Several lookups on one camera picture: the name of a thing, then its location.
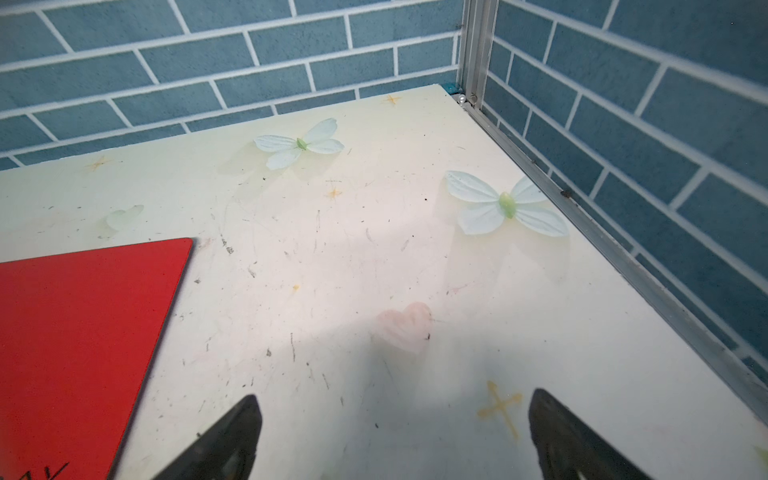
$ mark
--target table surface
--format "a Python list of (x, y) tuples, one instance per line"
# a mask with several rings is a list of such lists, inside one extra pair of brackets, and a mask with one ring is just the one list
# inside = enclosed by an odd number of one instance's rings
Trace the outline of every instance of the table surface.
[[(341, 153), (266, 169), (254, 137), (325, 118)], [(151, 478), (252, 392), (251, 478), (540, 478), (537, 387), (654, 478), (766, 477), (763, 424), (572, 225), (467, 237), (447, 170), (498, 191), (523, 176), (438, 86), (120, 147), (1, 172), (0, 260), (195, 237), (117, 480)], [(425, 348), (382, 341), (376, 316), (417, 301)], [(488, 381), (521, 394), (519, 439), (478, 415)]]

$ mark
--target blue brick wall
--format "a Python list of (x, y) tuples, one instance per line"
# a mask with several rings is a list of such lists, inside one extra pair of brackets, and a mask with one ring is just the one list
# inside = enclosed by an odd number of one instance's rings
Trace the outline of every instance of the blue brick wall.
[(456, 80), (462, 0), (0, 2), (0, 170)]
[(768, 380), (768, 10), (501, 0), (482, 111)]

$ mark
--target pink heart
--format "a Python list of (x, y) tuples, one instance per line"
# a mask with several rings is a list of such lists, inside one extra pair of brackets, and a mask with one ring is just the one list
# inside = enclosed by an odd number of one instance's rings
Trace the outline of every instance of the pink heart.
[(384, 310), (376, 316), (379, 335), (388, 343), (411, 353), (421, 352), (432, 331), (432, 311), (422, 302), (408, 305), (402, 313)]

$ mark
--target light blue butterfly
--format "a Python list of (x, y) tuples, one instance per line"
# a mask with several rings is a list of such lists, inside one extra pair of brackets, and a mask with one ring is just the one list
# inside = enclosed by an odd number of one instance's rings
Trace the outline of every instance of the light blue butterfly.
[(467, 235), (490, 233), (514, 218), (534, 232), (550, 237), (568, 235), (568, 225), (552, 210), (539, 207), (547, 197), (528, 177), (523, 177), (509, 193), (496, 193), (490, 185), (465, 172), (448, 171), (448, 192), (454, 197), (472, 202), (458, 215), (458, 225)]
[(335, 154), (344, 149), (344, 145), (331, 137), (336, 133), (336, 119), (321, 121), (304, 135), (303, 138), (282, 137), (280, 135), (262, 135), (253, 139), (256, 146), (266, 152), (276, 152), (266, 161), (270, 170), (289, 167), (299, 160), (304, 151), (316, 154)]

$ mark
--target red mat corner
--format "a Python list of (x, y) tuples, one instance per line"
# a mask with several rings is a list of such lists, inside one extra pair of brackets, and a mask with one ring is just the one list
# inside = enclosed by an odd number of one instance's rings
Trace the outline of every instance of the red mat corner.
[(107, 477), (192, 243), (0, 263), (0, 477)]

